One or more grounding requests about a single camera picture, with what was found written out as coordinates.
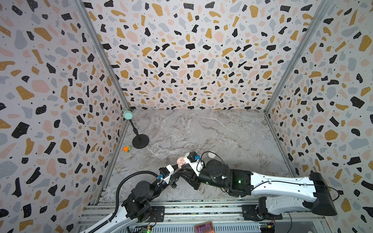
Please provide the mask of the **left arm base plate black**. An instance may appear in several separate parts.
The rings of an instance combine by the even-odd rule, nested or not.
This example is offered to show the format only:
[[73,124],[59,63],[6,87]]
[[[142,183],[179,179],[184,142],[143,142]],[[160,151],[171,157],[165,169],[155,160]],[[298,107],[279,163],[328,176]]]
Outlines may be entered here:
[[138,219],[139,222],[163,222],[165,216],[165,206],[140,206],[140,207],[126,207],[126,217]]

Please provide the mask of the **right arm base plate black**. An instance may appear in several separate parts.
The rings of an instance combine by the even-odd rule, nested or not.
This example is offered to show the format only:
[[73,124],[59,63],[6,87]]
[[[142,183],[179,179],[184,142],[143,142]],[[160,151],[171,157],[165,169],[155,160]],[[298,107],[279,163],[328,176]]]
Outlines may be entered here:
[[242,216],[244,220],[264,221],[264,220],[282,220],[281,214],[270,214],[266,206],[267,197],[261,197],[258,204],[242,205]]

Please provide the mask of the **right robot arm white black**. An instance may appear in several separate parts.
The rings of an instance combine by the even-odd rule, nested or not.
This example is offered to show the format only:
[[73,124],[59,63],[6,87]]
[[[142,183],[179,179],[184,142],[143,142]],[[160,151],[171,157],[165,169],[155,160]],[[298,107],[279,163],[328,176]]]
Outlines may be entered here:
[[256,208],[260,218],[292,211],[310,211],[320,216],[337,215],[330,187],[317,172],[301,178],[275,177],[230,169],[216,159],[205,165],[200,160],[187,157],[179,158],[177,166],[178,174],[183,175],[195,189],[204,183],[221,188],[232,197],[261,196]]

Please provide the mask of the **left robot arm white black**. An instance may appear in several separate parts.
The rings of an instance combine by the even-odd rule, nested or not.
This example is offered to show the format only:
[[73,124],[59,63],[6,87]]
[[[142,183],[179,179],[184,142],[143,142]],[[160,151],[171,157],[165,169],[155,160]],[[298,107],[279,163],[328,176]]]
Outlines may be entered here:
[[[115,209],[108,216],[93,226],[83,230],[83,233],[114,233],[136,222],[146,221],[151,215],[150,201],[159,197],[162,191],[171,183],[172,175],[178,171],[178,165],[168,165],[159,169],[159,174],[152,171],[138,171],[124,178],[117,187],[115,194]],[[131,178],[139,175],[155,177],[152,182],[140,181],[124,201],[119,200],[122,186]]]

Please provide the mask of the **pink earbud charging case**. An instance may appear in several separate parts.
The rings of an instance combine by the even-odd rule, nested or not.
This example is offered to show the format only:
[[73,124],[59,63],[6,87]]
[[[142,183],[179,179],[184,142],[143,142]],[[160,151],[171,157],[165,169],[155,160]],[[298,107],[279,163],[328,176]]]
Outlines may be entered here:
[[181,168],[184,164],[185,164],[184,158],[183,157],[179,157],[177,159],[177,165],[178,165],[178,167]]

